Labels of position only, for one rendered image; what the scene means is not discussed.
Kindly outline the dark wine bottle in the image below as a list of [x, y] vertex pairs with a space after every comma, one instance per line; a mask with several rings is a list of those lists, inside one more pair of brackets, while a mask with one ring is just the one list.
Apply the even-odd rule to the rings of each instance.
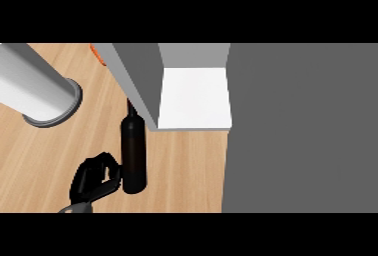
[[143, 191], [146, 178], [146, 133], [144, 120], [131, 101], [126, 101], [126, 116], [121, 121], [122, 190], [126, 194]]

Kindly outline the white cylindrical container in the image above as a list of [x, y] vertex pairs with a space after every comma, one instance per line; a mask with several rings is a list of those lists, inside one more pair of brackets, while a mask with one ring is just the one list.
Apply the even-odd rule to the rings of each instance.
[[0, 103], [25, 122], [50, 128], [73, 115], [82, 101], [79, 84], [64, 78], [26, 43], [0, 43]]

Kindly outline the dark grey cabinet door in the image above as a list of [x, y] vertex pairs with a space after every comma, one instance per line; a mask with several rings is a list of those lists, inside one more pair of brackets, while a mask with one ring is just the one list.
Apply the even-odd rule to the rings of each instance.
[[378, 44], [236, 44], [227, 212], [378, 212]]

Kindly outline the grey open cabinet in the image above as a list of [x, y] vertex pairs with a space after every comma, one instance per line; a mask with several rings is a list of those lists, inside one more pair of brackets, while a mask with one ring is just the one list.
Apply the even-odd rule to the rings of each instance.
[[94, 49], [152, 131], [231, 128], [227, 43], [97, 43]]

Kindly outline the orange object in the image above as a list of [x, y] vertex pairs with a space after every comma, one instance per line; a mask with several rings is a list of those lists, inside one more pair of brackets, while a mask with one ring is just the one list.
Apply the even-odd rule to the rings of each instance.
[[106, 66], [106, 63], [103, 61], [103, 58], [100, 57], [98, 51], [97, 51], [97, 49], [95, 49], [95, 47], [94, 47], [94, 45], [91, 43], [88, 44], [88, 47], [90, 47], [91, 53], [94, 54], [94, 57], [98, 60], [100, 64], [103, 66]]

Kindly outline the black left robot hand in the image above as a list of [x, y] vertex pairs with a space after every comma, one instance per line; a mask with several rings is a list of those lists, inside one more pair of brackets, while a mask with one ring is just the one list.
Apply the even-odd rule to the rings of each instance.
[[121, 185], [121, 165], [112, 155], [101, 152], [79, 164], [69, 188], [72, 204], [91, 203], [112, 194]]

